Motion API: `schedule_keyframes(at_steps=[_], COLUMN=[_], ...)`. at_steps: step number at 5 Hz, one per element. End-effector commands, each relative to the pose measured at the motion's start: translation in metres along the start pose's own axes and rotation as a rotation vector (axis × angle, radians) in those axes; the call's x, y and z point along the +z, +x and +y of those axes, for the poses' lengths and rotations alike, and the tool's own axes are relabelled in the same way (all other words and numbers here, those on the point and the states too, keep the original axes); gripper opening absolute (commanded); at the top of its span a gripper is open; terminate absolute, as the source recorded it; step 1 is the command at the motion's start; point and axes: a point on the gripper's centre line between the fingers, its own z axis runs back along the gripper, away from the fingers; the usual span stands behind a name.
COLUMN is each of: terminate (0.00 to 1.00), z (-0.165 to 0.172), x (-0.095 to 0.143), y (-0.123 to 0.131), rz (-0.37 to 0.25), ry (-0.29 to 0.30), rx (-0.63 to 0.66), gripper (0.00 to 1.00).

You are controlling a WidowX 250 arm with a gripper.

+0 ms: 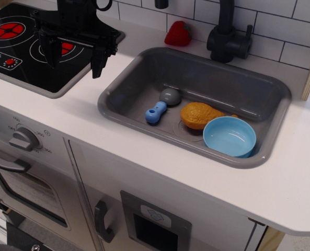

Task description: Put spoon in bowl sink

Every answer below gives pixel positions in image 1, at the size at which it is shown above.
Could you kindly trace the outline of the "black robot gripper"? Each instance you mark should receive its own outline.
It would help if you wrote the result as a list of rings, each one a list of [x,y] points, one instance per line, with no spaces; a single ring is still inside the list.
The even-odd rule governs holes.
[[[117,52],[118,31],[102,22],[96,1],[57,1],[57,10],[34,10],[35,32],[47,64],[56,68],[62,57],[62,42],[92,48],[92,77],[99,78],[107,59]]]

